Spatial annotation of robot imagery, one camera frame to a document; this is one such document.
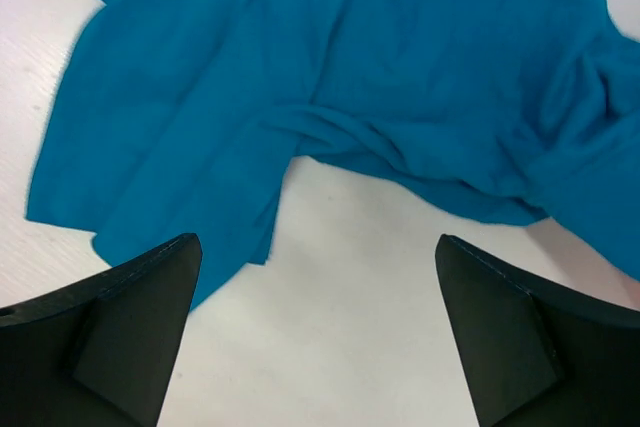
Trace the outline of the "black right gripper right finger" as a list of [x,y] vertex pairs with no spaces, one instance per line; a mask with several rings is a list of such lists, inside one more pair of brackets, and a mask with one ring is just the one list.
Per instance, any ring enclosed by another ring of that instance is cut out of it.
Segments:
[[440,237],[435,264],[482,426],[636,426],[639,313]]

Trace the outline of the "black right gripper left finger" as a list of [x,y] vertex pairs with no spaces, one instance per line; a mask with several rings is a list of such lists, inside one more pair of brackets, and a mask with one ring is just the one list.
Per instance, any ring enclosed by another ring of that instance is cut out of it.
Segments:
[[154,426],[197,283],[198,237],[1,310],[4,426]]

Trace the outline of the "teal blue t shirt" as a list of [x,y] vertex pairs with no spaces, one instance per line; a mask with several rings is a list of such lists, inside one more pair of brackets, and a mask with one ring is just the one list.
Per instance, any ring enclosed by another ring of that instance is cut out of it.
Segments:
[[475,221],[553,218],[638,276],[639,44],[606,0],[101,3],[25,216],[108,264],[194,233],[204,301],[267,260],[309,156]]

